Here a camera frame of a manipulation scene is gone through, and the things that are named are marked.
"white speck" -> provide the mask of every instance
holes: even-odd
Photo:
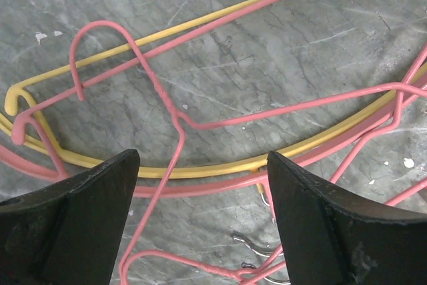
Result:
[[[282,105],[282,104],[280,104],[280,103],[276,103],[276,102],[271,103],[271,104],[270,104],[270,106],[272,106],[272,107],[274,107],[274,108],[281,108],[281,107],[283,107],[283,105]]]
[[[415,166],[415,163],[412,160],[412,158],[404,158],[403,164],[405,165],[406,168],[413,168]]]
[[[46,37],[47,37],[47,35],[45,33],[41,33],[39,31],[37,33],[35,33],[35,38],[37,39],[37,42],[39,43],[39,45],[40,45],[40,41]]]

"coated wire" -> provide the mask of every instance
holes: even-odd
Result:
[[[251,268],[253,270],[256,269],[256,266],[250,263],[242,263],[242,268]],[[264,280],[266,280],[269,283],[277,284],[277,285],[291,285],[291,282],[289,280],[278,280],[269,276],[264,277]]]
[[[420,69],[426,71],[427,64],[424,64]],[[414,83],[414,85],[424,89],[427,85],[427,74],[424,73],[423,76]],[[415,99],[415,95],[407,95],[405,97],[404,106],[409,105]],[[366,133],[370,129],[375,128],[376,126],[390,119],[392,116],[390,112],[391,110],[392,103],[389,103],[388,105],[384,106],[380,111],[377,111],[374,115],[359,123],[357,126],[328,141],[326,144],[323,144],[322,146],[295,158],[294,161],[301,166],[306,166],[346,147],[347,145],[356,141],[363,133]],[[27,160],[20,158],[18,155],[12,153],[3,146],[0,146],[0,150],[0,160],[5,162],[12,168],[19,170],[24,174],[48,180],[50,182],[57,181],[58,175],[55,171],[28,162]],[[266,172],[264,171],[254,175],[230,179],[227,181],[227,186],[224,186],[221,182],[216,182],[195,186],[166,188],[164,189],[164,193],[162,193],[162,197],[191,197],[214,194],[226,190],[246,187],[252,185],[254,182],[262,181],[266,177]],[[138,186],[135,190],[134,196],[150,198],[152,197],[154,190],[155,188]]]
[[[248,5],[254,4],[258,1],[260,0],[244,1],[243,3],[216,11],[215,13],[211,13],[209,15],[194,19],[192,21],[188,21],[187,23],[183,23],[181,25],[166,29],[164,31],[154,33],[153,35],[138,39],[135,42],[137,43],[138,46],[141,46],[151,41],[155,41],[155,40],[167,37],[169,35],[174,35],[186,29],[195,27],[197,25],[201,25],[202,23],[207,23],[214,19],[223,17],[224,15],[233,13],[238,9],[245,8]],[[100,59],[111,57],[112,55],[117,55],[118,53],[123,53],[124,51],[127,51],[129,49],[130,49],[130,46],[128,44],[122,45],[122,46],[110,49],[108,51],[104,51],[103,53],[99,53],[97,55],[78,61],[76,65],[78,67],[83,67],[85,65],[89,65],[90,63],[99,61]],[[133,63],[136,65],[138,64],[138,61],[134,59]],[[15,85],[12,85],[9,88],[6,95],[6,99],[5,99],[6,112],[9,115],[16,115],[18,110],[19,96],[23,97],[30,107],[33,107],[34,105],[36,105],[36,102],[31,96],[31,94],[24,90],[25,86],[55,77],[56,75],[60,75],[62,73],[68,72],[69,70],[70,70],[70,65],[63,66],[61,68],[54,69],[53,71],[49,71],[47,73],[26,79],[24,81],[21,81],[20,83],[16,83]],[[317,147],[322,143],[324,143],[325,141],[328,141],[329,139],[332,139],[333,137],[336,137],[337,135],[343,133],[347,129],[350,129],[352,126],[356,125],[358,122],[362,121],[369,115],[373,114],[376,110],[379,110],[384,103],[392,99],[392,96],[393,96],[392,94],[386,95],[385,97],[382,97],[378,101],[369,105],[367,108],[363,109],[362,111],[348,118],[346,121],[343,121],[338,125],[335,125],[330,129],[327,129],[326,131],[319,133],[318,135],[315,135],[309,139],[305,139],[300,143],[283,148],[279,150],[279,152],[281,154],[284,154],[285,156],[292,157],[302,152],[306,152],[311,148]],[[39,123],[45,130],[46,134],[49,136],[49,140],[51,141],[52,146],[56,149],[61,159],[71,164],[83,166],[86,168],[91,168],[102,162],[102,160],[97,160],[95,158],[90,158],[90,157],[83,156],[83,155],[63,149],[59,145],[59,142],[57,141],[55,135],[53,134],[53,131],[49,127],[49,124],[47,123],[47,120],[44,118],[41,111],[35,113],[35,118],[39,121]],[[4,115],[0,114],[0,129],[2,129],[6,134],[11,135],[11,128],[12,128],[12,123],[6,117],[4,117]],[[39,152],[42,152],[44,154],[49,154],[41,141],[33,137],[30,137],[29,135],[25,139],[25,145]],[[218,175],[242,172],[246,170],[257,170],[259,167],[262,167],[265,164],[266,164],[266,154],[260,155],[255,158],[249,158],[247,160],[242,160],[242,161],[232,162],[232,163],[222,164],[222,165],[201,166],[198,168],[176,168],[174,169],[171,175],[171,178],[202,178],[202,177],[208,177],[208,176],[218,176]],[[164,168],[141,167],[138,174],[139,174],[139,177],[144,177],[144,178],[160,178],[164,174],[164,171],[165,171]]]
[[[238,242],[245,244],[247,248],[249,248],[252,252],[257,254],[258,256],[270,257],[274,252],[274,250],[271,248],[264,248],[259,245],[256,245],[253,241],[251,241],[249,238],[247,238],[241,233],[234,233],[232,235],[232,238],[233,240],[236,240]]]
[[[73,53],[73,52],[75,53],[78,41],[81,37],[83,37],[85,32],[89,31],[91,28],[98,27],[100,25],[109,26],[109,27],[113,27],[113,28],[117,29],[129,41],[132,49],[134,50],[135,54],[137,55],[137,60],[143,65],[143,67],[144,67],[145,71],[147,72],[150,80],[154,84],[154,88],[155,88],[156,92],[159,94],[159,96],[163,100],[167,110],[170,112],[172,122],[173,122],[173,124],[174,124],[174,126],[175,126],[175,128],[179,134],[179,143],[178,143],[177,149],[176,149],[176,151],[175,151],[175,153],[171,159],[171,162],[169,163],[167,171],[166,171],[164,177],[162,178],[162,180],[160,181],[159,186],[155,190],[155,193],[154,193],[154,195],[150,201],[150,204],[148,206],[148,209],[146,210],[145,214],[143,215],[143,218],[141,219],[141,222],[137,228],[137,231],[136,231],[134,237],[132,238],[131,243],[129,244],[129,247],[126,250],[125,255],[123,256],[123,259],[120,262],[119,271],[120,271],[120,275],[121,275],[122,284],[128,284],[127,271],[129,269],[130,264],[135,259],[143,257],[143,256],[147,256],[147,255],[156,255],[156,256],[161,256],[161,257],[165,257],[165,258],[169,258],[169,259],[178,260],[180,262],[185,262],[186,264],[191,264],[193,266],[204,268],[205,270],[207,270],[209,272],[215,272],[217,274],[221,274],[221,275],[224,275],[227,277],[232,277],[236,280],[242,281],[241,284],[253,284],[257,280],[260,280],[263,277],[271,274],[271,272],[275,272],[276,270],[285,266],[285,263],[282,262],[276,266],[268,268],[268,266],[270,266],[272,261],[275,259],[275,256],[277,257],[277,255],[281,252],[281,248],[276,249],[275,253],[273,253],[272,256],[270,256],[263,263],[263,265],[260,266],[256,270],[256,272],[248,272],[248,271],[245,272],[245,271],[239,270],[239,271],[230,271],[230,273],[227,273],[227,272],[225,272],[225,269],[218,268],[217,266],[208,266],[207,264],[203,264],[203,263],[199,263],[199,262],[195,263],[194,261],[184,259],[184,258],[180,258],[179,256],[174,256],[173,254],[165,253],[162,251],[155,251],[155,250],[142,251],[142,252],[139,252],[135,255],[130,256],[131,251],[132,251],[132,249],[136,243],[136,240],[139,238],[140,234],[142,233],[142,231],[145,227],[145,224],[147,223],[147,220],[148,220],[149,216],[151,215],[152,210],[154,209],[154,206],[157,203],[157,201],[160,197],[160,194],[162,193],[162,190],[164,189],[165,184],[171,175],[171,171],[172,171],[173,167],[175,166],[176,161],[179,157],[179,154],[180,154],[180,152],[184,146],[185,132],[184,132],[181,124],[179,123],[179,119],[184,120],[191,127],[196,128],[196,129],[211,129],[211,128],[216,128],[216,127],[223,127],[226,125],[235,125],[237,123],[242,123],[245,121],[253,121],[253,120],[261,119],[263,117],[273,117],[273,116],[280,115],[280,114],[283,114],[286,112],[301,110],[301,109],[307,108],[307,107],[316,107],[316,106],[322,105],[324,103],[337,102],[337,101],[341,101],[344,99],[360,97],[361,95],[397,89],[398,93],[396,95],[396,101],[395,101],[394,106],[392,106],[393,107],[392,113],[391,113],[391,116],[393,117],[392,124],[386,125],[384,127],[377,128],[379,125],[384,124],[383,119],[387,118],[387,115],[385,115],[385,116],[382,116],[382,118],[380,118],[380,120],[378,120],[376,123],[372,123],[371,127],[373,126],[373,128],[368,128],[368,131],[366,133],[363,133],[362,136],[360,135],[360,133],[358,134],[357,139],[359,139],[359,138],[361,138],[361,139],[358,142],[358,144],[356,144],[357,148],[354,148],[352,150],[352,152],[350,152],[348,158],[346,158],[346,162],[344,163],[344,165],[340,166],[338,168],[337,172],[331,178],[331,181],[335,182],[337,180],[337,176],[339,178],[340,173],[342,173],[346,169],[347,163],[351,162],[351,160],[354,158],[354,156],[358,153],[358,151],[363,147],[363,145],[367,141],[369,141],[373,137],[376,137],[377,135],[380,135],[382,133],[386,133],[388,130],[390,130],[390,128],[395,128],[400,123],[401,115],[402,115],[402,109],[404,107],[404,96],[405,95],[403,94],[403,91],[407,91],[408,93],[411,94],[411,95],[408,95],[409,98],[407,98],[406,101],[410,101],[412,98],[415,99],[415,97],[414,97],[415,95],[421,95],[423,97],[427,96],[427,93],[423,89],[414,87],[413,85],[408,85],[409,82],[413,79],[417,70],[420,68],[422,62],[427,57],[427,45],[426,45],[425,48],[423,48],[423,50],[421,51],[417,60],[414,62],[414,64],[411,66],[411,68],[407,72],[407,74],[403,80],[403,83],[386,83],[386,84],[379,85],[379,86],[369,87],[369,88],[365,88],[365,89],[359,89],[356,91],[351,91],[349,93],[343,93],[343,94],[338,94],[338,95],[334,95],[334,96],[323,98],[323,99],[318,99],[316,101],[309,101],[306,103],[300,103],[297,105],[287,106],[287,107],[275,109],[272,111],[265,111],[265,112],[256,113],[253,115],[237,117],[235,119],[227,119],[224,121],[216,121],[216,122],[211,122],[211,123],[197,123],[194,120],[192,120],[191,118],[189,118],[189,116],[187,116],[184,112],[179,111],[173,105],[173,101],[171,100],[170,96],[167,94],[167,92],[161,86],[161,83],[158,81],[157,77],[155,76],[155,73],[151,70],[150,66],[147,63],[146,59],[149,58],[149,55],[148,55],[149,52],[145,53],[145,54],[141,53],[139,51],[139,49],[137,48],[137,44],[131,38],[130,34],[121,26],[119,26],[115,23],[109,22],[109,21],[97,21],[95,23],[89,24],[88,26],[84,27],[77,34],[75,41],[73,41],[72,46],[71,46],[71,53]],[[187,34],[189,36],[186,39],[193,37],[193,36],[195,37],[196,34],[197,33],[194,33],[193,31],[191,31],[190,33]],[[185,37],[184,38],[182,38],[182,37],[183,36],[178,37],[177,39],[179,39],[181,41],[185,38]],[[175,46],[175,45],[179,44],[179,41],[177,41],[177,39],[175,39],[174,41],[170,41],[168,44],[170,46]],[[91,85],[93,85],[93,84],[95,84],[101,80],[104,80],[106,77],[110,77],[110,76],[115,75],[116,73],[120,72],[118,70],[111,69],[110,71],[106,71],[104,74],[102,74],[100,76],[96,76],[96,77],[90,79],[89,81],[85,81],[82,83],[79,80],[79,77],[77,74],[77,68],[75,66],[75,62],[73,61],[73,59],[74,59],[74,56],[71,54],[70,55],[70,66],[71,66],[71,71],[73,74],[73,80],[75,82],[75,87],[68,89],[67,91],[65,91],[62,94],[59,94],[55,97],[52,97],[51,99],[48,99],[47,101],[44,101],[44,102],[40,103],[39,105],[36,105],[36,106],[28,109],[27,111],[24,111],[23,113],[20,113],[15,120],[15,124],[14,124],[13,130],[12,130],[12,136],[11,137],[15,143],[23,144],[25,142],[25,124],[26,123],[31,123],[32,125],[34,125],[36,127],[39,135],[40,135],[41,131],[43,131],[43,128],[39,125],[38,121],[35,121],[35,119],[33,119],[31,117],[35,112],[37,112],[37,111],[43,109],[44,107],[47,107],[48,105],[51,105],[52,103],[56,102],[56,99],[61,100],[65,97],[68,97],[69,95],[74,94],[74,93],[77,93],[80,99],[84,99],[83,88],[89,87],[89,86],[91,86]],[[47,135],[42,137],[42,141],[45,141],[45,140],[49,140],[49,137]],[[52,148],[53,148],[53,144],[51,144],[50,146],[47,146],[47,149],[49,150],[50,153],[55,152],[55,149],[53,148],[53,151],[52,151]],[[392,202],[392,201],[397,202],[399,199],[398,197],[400,197],[400,198],[408,197],[408,195],[410,195],[411,193],[414,193],[415,190],[416,190],[416,188],[412,188],[411,190],[408,189],[405,192],[402,192],[399,196],[396,196],[393,200],[390,200],[390,202]],[[256,275],[251,280],[243,280],[242,275],[244,275],[244,274],[256,274]]]

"yellow wire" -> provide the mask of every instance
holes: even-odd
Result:
[[[243,3],[239,3],[237,5],[216,11],[214,13],[210,13],[209,15],[194,19],[192,21],[188,21],[187,23],[183,23],[181,25],[177,25],[175,27],[154,33],[153,35],[138,39],[136,43],[139,46],[141,46],[151,41],[155,41],[170,35],[174,35],[176,33],[187,30],[189,28],[196,27],[203,23],[207,23],[214,19],[223,17],[228,13],[247,7],[248,5],[251,5],[256,1],[259,1],[259,0],[244,1]],[[94,63],[96,61],[99,61],[101,59],[105,59],[113,55],[123,53],[124,51],[130,50],[130,49],[131,48],[129,44],[121,45],[119,47],[104,51],[103,53],[98,53],[97,55],[93,55],[91,57],[82,59],[81,61],[77,62],[77,66],[83,67],[91,63]],[[34,83],[38,83],[40,81],[44,81],[46,79],[50,79],[57,75],[61,75],[62,73],[66,73],[69,70],[70,70],[69,65],[66,65],[66,66],[54,69],[52,71],[48,71],[47,73],[43,73],[41,75],[37,75],[35,77],[26,79],[24,81],[16,83],[15,85],[12,85],[9,88],[6,95],[6,99],[5,99],[6,112],[9,115],[17,114],[19,96],[23,97],[30,107],[35,106],[37,104],[36,101],[33,99],[33,97],[28,91],[24,90],[24,87],[28,85],[32,85]],[[417,73],[416,79],[418,79],[422,74],[426,72],[427,72],[427,64],[423,65],[420,68],[420,70]],[[342,121],[341,123],[331,127],[330,129],[327,129],[322,133],[319,133],[311,138],[305,139],[304,141],[296,143],[292,146],[282,148],[278,150],[278,152],[280,152],[281,154],[284,154],[287,157],[292,157],[294,155],[300,154],[302,152],[306,152],[314,147],[317,147],[325,143],[326,141],[336,137],[337,135],[344,133],[345,131],[349,130],[350,128],[360,123],[362,120],[372,115],[375,111],[379,110],[382,106],[386,105],[389,101],[391,101],[394,95],[395,95],[395,92],[390,91],[387,94],[383,95],[381,98],[377,99],[374,103],[371,103],[369,106],[365,107],[363,110],[359,111],[358,113],[354,114],[348,119]],[[86,168],[91,168],[93,166],[96,166],[100,162],[102,162],[102,160],[97,160],[95,158],[80,155],[80,154],[61,148],[51,128],[47,124],[47,121],[44,118],[43,114],[39,111],[35,114],[35,117],[39,120],[40,124],[44,127],[47,135],[51,139],[59,156],[64,161],[69,162],[71,164],[78,165],[78,166],[86,167]],[[4,131],[6,134],[11,135],[12,126],[13,124],[4,115],[0,113],[0,129]],[[26,135],[25,145],[41,153],[48,154],[43,143],[40,140],[35,139],[34,137],[31,137],[29,135]],[[175,178],[175,179],[201,178],[201,177],[207,177],[207,176],[218,176],[218,175],[224,175],[224,174],[230,174],[230,173],[236,173],[236,172],[243,172],[248,170],[254,171],[266,165],[266,156],[267,155],[264,154],[254,158],[249,158],[246,160],[240,160],[237,162],[231,162],[228,164],[221,164],[221,165],[201,166],[201,167],[194,167],[194,168],[176,168],[174,169],[171,175],[171,178]],[[163,176],[164,171],[165,171],[165,168],[140,167],[139,177],[161,178]]]

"black object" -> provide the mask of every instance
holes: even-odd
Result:
[[[427,215],[392,208],[268,156],[292,285],[427,284]]]
[[[0,202],[0,284],[109,284],[138,169],[138,152],[126,150]]]

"marble floor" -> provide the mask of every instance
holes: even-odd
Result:
[[[118,22],[140,38],[241,1],[0,0],[0,100],[4,101],[12,84],[66,65],[73,36],[90,21]],[[400,80],[427,41],[426,10],[427,0],[283,0],[149,62],[178,107],[198,121],[225,119]],[[84,38],[77,56],[87,57],[122,43],[116,32],[97,29]],[[82,78],[132,57],[124,53],[85,67]],[[67,73],[28,90],[42,101],[71,86]],[[353,99],[245,126],[188,130],[178,165],[221,164],[288,146],[338,123],[376,98]],[[423,178],[426,110],[426,100],[416,100],[404,112],[399,129],[371,141],[339,184],[383,202]],[[46,109],[45,116],[63,147],[101,159],[137,148],[142,165],[165,166],[177,143],[169,115],[140,67],[87,90],[84,102],[72,97]],[[47,157],[14,146],[3,132],[0,144],[51,166]],[[349,150],[308,168],[327,178]],[[414,166],[407,168],[404,158],[413,160]],[[43,185],[0,164],[1,199]],[[426,201],[427,192],[421,191],[400,206],[427,212]],[[132,202],[120,253],[146,206],[147,200]],[[232,240],[234,231],[244,231],[264,246],[278,243],[271,214],[255,187],[161,200],[137,249],[159,248],[228,268],[238,268],[242,262],[259,264],[258,257]],[[137,261],[129,275],[132,284],[236,283],[158,259]],[[286,271],[277,277],[286,277]],[[115,270],[111,285],[118,284]]]

